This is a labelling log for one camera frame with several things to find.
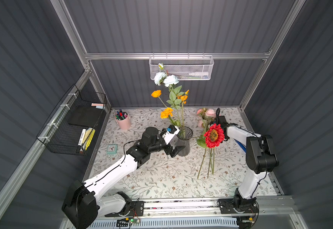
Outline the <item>pink peony stem with bud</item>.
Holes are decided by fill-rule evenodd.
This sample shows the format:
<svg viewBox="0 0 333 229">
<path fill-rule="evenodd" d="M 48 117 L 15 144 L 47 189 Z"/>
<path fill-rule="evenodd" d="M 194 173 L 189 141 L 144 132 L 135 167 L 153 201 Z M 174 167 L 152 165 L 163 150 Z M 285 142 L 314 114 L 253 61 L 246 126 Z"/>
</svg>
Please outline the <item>pink peony stem with bud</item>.
<svg viewBox="0 0 333 229">
<path fill-rule="evenodd" d="M 205 150 L 202 162 L 199 168 L 198 172 L 198 178 L 200 176 L 203 164 L 204 164 L 204 159 L 206 157 L 206 152 L 207 152 L 207 143 L 206 143 L 206 137 L 204 136 L 207 131 L 209 130 L 210 126 L 215 122 L 216 118 L 216 111 L 213 109 L 208 109 L 208 108 L 201 108 L 197 111 L 197 115 L 201 118 L 198 122 L 198 127 L 202 130 L 201 134 L 197 138 L 197 144 Z"/>
</svg>

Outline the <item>pale pink peony cluster stem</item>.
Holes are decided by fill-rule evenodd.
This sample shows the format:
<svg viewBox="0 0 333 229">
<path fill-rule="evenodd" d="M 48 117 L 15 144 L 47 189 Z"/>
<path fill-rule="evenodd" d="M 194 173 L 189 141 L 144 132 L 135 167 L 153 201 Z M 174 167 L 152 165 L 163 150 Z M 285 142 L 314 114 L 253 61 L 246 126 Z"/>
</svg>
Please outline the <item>pale pink peony cluster stem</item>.
<svg viewBox="0 0 333 229">
<path fill-rule="evenodd" d="M 202 109 L 202 122 L 204 127 L 203 137 L 204 141 L 206 140 L 205 134 L 209 131 L 210 127 L 214 124 L 216 118 L 216 112 L 213 109 L 203 108 Z M 212 163 L 211 169 L 212 175 L 214 174 L 214 162 L 213 162 L 213 150 L 212 150 Z"/>
</svg>

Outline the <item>small pink flower spray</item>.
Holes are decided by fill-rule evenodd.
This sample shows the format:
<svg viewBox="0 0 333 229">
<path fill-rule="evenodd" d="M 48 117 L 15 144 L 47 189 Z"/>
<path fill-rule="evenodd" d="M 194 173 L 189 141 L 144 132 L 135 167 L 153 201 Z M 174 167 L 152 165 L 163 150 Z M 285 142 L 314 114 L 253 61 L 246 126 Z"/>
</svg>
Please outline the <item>small pink flower spray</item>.
<svg viewBox="0 0 333 229">
<path fill-rule="evenodd" d="M 208 165 L 208 177 L 209 177 L 210 171 L 212 175 L 214 175 L 215 173 L 215 150 L 208 148 L 206 143 L 206 137 L 204 135 L 207 133 L 210 126 L 214 123 L 214 120 L 216 118 L 216 112 L 213 109 L 201 108 L 198 110 L 197 115 L 201 118 L 198 122 L 198 127 L 202 130 L 200 136 L 197 138 L 197 144 L 205 150 L 203 160 L 199 169 L 198 177 L 200 175 L 207 150 L 209 150 L 209 165 Z"/>
</svg>

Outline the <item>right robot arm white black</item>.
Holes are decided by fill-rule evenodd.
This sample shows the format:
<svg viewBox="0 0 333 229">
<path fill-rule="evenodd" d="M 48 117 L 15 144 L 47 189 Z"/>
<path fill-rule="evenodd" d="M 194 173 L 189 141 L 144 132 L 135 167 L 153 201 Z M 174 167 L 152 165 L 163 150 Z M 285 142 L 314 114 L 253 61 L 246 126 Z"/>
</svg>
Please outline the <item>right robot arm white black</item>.
<svg viewBox="0 0 333 229">
<path fill-rule="evenodd" d="M 222 127 L 224 140 L 234 139 L 246 153 L 248 170 L 241 185 L 236 189 L 230 207 L 237 213 L 244 213 L 256 204 L 258 187 L 279 161 L 275 155 L 273 138 L 270 135 L 260 135 L 242 129 L 237 124 L 228 123 L 216 110 L 215 124 Z"/>
</svg>

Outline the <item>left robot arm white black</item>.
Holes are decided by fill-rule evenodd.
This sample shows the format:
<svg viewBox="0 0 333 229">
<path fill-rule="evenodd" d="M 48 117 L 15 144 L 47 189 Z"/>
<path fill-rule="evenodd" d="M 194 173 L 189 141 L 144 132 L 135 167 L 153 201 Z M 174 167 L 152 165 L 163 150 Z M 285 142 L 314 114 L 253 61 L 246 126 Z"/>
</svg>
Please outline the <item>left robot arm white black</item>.
<svg viewBox="0 0 333 229">
<path fill-rule="evenodd" d="M 183 146 L 171 146 L 171 140 L 180 133 L 177 126 L 170 125 L 159 131 L 148 127 L 140 140 L 124 151 L 123 156 L 112 166 L 86 181 L 74 181 L 67 191 L 62 212 L 77 229 L 88 228 L 96 218 L 108 214 L 128 214 L 132 209 L 132 200 L 124 192 L 102 198 L 118 181 L 136 171 L 145 164 L 152 153 L 164 151 L 175 157 Z"/>
</svg>

